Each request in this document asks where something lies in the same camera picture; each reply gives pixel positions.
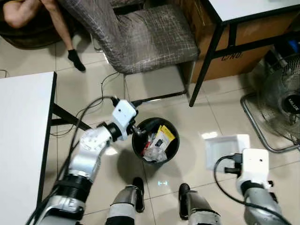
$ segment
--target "foot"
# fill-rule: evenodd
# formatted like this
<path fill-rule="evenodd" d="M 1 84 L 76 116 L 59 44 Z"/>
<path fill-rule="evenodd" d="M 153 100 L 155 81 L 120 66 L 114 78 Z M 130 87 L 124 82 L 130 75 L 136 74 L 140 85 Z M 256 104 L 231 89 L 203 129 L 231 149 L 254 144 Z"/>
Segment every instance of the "foot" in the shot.
<path fill-rule="evenodd" d="M 189 192 L 191 188 L 188 184 L 181 184 L 178 192 L 178 200 L 179 200 L 179 216 L 183 220 L 188 220 L 188 202 L 187 202 L 187 192 Z"/>
<path fill-rule="evenodd" d="M 72 50 L 68 50 L 68 52 L 69 55 L 67 58 L 74 63 L 74 67 L 76 67 L 76 69 L 78 69 L 79 71 L 84 72 L 85 66 L 81 63 L 76 50 L 72 49 Z"/>
<path fill-rule="evenodd" d="M 132 181 L 132 185 L 138 188 L 136 192 L 136 205 L 135 210 L 139 213 L 143 212 L 145 209 L 144 204 L 144 182 L 140 177 L 136 177 Z"/>

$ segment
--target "fan stand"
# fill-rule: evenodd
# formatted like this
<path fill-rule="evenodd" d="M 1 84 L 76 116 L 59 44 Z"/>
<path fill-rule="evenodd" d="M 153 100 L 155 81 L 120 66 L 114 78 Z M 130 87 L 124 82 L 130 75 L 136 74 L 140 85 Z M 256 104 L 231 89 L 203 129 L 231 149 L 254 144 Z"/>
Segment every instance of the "fan stand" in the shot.
<path fill-rule="evenodd" d="M 283 152 L 287 152 L 287 151 L 291 151 L 291 150 L 296 150 L 298 149 L 300 151 L 300 144 L 296 144 L 296 145 L 292 145 L 292 146 L 289 146 L 289 147 L 285 147 L 285 148 L 282 148 L 282 149 L 274 149 L 272 148 L 266 138 L 264 137 L 261 129 L 259 128 L 257 122 L 255 121 L 249 107 L 247 106 L 247 101 L 248 99 L 250 98 L 255 98 L 257 96 L 256 93 L 251 93 L 251 94 L 247 94 L 245 96 L 243 96 L 241 99 L 240 99 L 240 104 L 242 106 L 242 108 L 244 109 L 244 112 L 245 114 L 247 115 L 248 119 L 250 120 L 259 140 L 261 141 L 261 143 L 263 144 L 263 146 L 268 150 L 268 151 L 271 151 L 273 153 L 283 153 Z"/>

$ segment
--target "black sock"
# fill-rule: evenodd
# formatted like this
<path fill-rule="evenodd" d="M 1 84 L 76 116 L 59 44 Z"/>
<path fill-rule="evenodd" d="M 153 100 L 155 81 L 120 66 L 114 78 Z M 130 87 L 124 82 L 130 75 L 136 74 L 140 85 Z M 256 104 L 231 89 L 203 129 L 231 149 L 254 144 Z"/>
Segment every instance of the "black sock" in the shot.
<path fill-rule="evenodd" d="M 85 66 L 81 63 L 76 50 L 72 49 L 72 50 L 68 50 L 68 52 L 69 55 L 67 58 L 74 63 L 74 66 L 81 72 L 85 71 Z"/>

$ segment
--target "cardboard box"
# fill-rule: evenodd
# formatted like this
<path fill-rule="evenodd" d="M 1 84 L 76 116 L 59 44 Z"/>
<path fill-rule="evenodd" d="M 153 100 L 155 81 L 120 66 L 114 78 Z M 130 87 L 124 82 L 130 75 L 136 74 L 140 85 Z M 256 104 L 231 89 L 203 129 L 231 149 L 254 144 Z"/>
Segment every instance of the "cardboard box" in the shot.
<path fill-rule="evenodd" d="M 195 83 L 210 45 L 210 40 L 215 30 L 215 24 L 201 3 L 201 0 L 175 0 L 174 3 L 181 7 L 192 32 L 195 34 L 197 45 L 201 50 L 192 78 L 192 82 Z M 237 28 L 236 45 L 283 34 L 297 14 L 298 13 L 294 12 L 270 16 L 239 24 Z M 226 27 L 223 32 L 217 50 L 225 49 L 228 46 L 228 36 L 229 26 Z M 265 46 L 213 59 L 207 71 L 205 80 L 248 73 L 252 71 L 269 49 L 270 46 Z"/>

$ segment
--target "robot leg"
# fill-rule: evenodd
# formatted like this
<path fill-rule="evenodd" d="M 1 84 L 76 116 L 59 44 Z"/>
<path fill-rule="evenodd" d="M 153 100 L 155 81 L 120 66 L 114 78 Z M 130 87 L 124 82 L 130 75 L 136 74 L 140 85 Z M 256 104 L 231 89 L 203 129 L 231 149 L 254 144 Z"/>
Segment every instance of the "robot leg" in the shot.
<path fill-rule="evenodd" d="M 220 215 L 212 210 L 205 198 L 197 191 L 190 190 L 187 184 L 179 189 L 180 217 L 188 219 L 189 225 L 221 225 Z"/>
<path fill-rule="evenodd" d="M 135 178 L 134 185 L 121 190 L 111 204 L 105 225 L 134 225 L 135 210 L 143 212 L 143 180 Z"/>

